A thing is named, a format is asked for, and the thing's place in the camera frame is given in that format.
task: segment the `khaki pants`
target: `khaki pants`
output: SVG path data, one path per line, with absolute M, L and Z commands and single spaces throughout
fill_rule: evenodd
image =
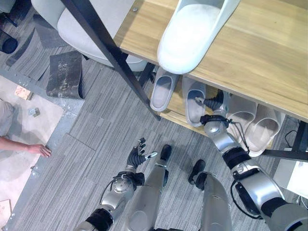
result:
M 14 107 L 3 100 L 0 99 L 0 136 L 5 136 L 13 120 Z

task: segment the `white slipper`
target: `white slipper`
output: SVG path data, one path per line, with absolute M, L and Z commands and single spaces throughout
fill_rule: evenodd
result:
M 157 49 L 159 65 L 184 74 L 201 61 L 240 0 L 179 0 Z
M 205 115 L 205 105 L 197 103 L 195 97 L 205 99 L 205 84 L 188 77 L 182 79 L 183 102 L 186 121 L 193 127 L 201 126 L 200 117 Z
M 248 125 L 255 119 L 257 113 L 257 103 L 244 99 L 237 95 L 232 95 L 229 103 L 229 111 L 227 119 L 232 119 L 233 122 L 239 122 L 242 125 L 243 132 L 246 131 Z M 235 125 L 230 124 L 227 128 L 230 133 L 238 142 L 241 141 L 241 136 L 236 129 Z
M 258 105 L 255 119 L 250 123 L 245 138 L 251 157 L 261 155 L 279 132 L 285 114 L 263 105 Z
M 150 106 L 154 111 L 162 112 L 167 108 L 178 79 L 179 75 L 158 68 L 150 100 Z

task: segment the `wooden tabletop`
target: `wooden tabletop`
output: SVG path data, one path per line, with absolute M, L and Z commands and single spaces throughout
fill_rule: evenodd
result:
M 115 36 L 126 53 L 157 64 L 178 0 L 136 0 Z M 308 122 L 306 0 L 242 0 L 188 75 Z

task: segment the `concrete floor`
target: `concrete floor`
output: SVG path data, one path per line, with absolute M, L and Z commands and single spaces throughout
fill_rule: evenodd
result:
M 52 132 L 63 115 L 63 108 L 34 94 L 29 101 L 14 94 L 17 84 L 0 76 L 0 98 L 11 103 L 15 108 L 13 124 L 8 132 L 10 139 L 28 144 L 42 143 L 46 145 Z M 29 108 L 38 107 L 40 115 L 29 116 Z M 12 209 L 31 174 L 39 154 L 27 152 L 1 151 L 0 153 L 0 202 L 7 199 Z M 0 227 L 7 222 L 7 203 L 0 213 Z

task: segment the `person's finger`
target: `person's finger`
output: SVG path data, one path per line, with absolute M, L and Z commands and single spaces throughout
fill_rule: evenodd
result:
M 46 157 L 45 153 L 42 152 L 42 151 L 40 151 L 39 154 L 40 154 L 41 156 L 43 156 L 43 157 Z
M 39 153 L 40 153 L 43 157 L 48 157 L 48 156 L 47 156 L 47 152 L 44 150 L 43 147 L 40 147 Z
M 47 152 L 45 149 L 42 149 L 41 152 L 44 153 L 45 157 L 49 157 L 50 156 L 50 153 Z
M 46 147 L 46 146 L 44 146 L 44 150 L 49 152 L 49 153 L 51 153 L 51 150 L 48 147 Z

